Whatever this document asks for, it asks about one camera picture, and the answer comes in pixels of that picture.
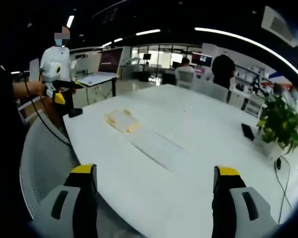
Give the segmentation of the person's left hand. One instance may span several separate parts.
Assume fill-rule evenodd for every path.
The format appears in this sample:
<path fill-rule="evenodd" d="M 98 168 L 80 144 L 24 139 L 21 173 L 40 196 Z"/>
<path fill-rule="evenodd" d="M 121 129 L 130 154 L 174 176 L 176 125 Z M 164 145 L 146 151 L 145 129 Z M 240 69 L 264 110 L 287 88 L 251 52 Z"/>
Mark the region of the person's left hand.
<path fill-rule="evenodd" d="M 41 81 L 28 82 L 27 86 L 28 86 L 30 95 L 37 95 L 37 96 L 45 95 L 45 92 L 46 92 L 45 85 Z"/>

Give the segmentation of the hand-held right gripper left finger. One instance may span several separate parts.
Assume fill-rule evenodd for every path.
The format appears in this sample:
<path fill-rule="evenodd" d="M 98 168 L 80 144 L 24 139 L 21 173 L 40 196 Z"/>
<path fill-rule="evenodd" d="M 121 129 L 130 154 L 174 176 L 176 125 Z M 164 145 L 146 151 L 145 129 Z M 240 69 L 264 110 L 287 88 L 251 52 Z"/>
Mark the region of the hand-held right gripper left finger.
<path fill-rule="evenodd" d="M 36 232 L 40 238 L 97 238 L 97 207 L 97 166 L 77 166 L 41 201 Z"/>

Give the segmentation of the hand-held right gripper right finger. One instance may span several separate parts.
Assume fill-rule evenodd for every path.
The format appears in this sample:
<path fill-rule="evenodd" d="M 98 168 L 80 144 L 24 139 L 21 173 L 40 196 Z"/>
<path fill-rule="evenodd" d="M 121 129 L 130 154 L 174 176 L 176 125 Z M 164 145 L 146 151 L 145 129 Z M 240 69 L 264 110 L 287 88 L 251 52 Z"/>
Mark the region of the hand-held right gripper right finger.
<path fill-rule="evenodd" d="M 278 225 L 271 206 L 234 169 L 214 167 L 213 238 L 269 238 Z"/>

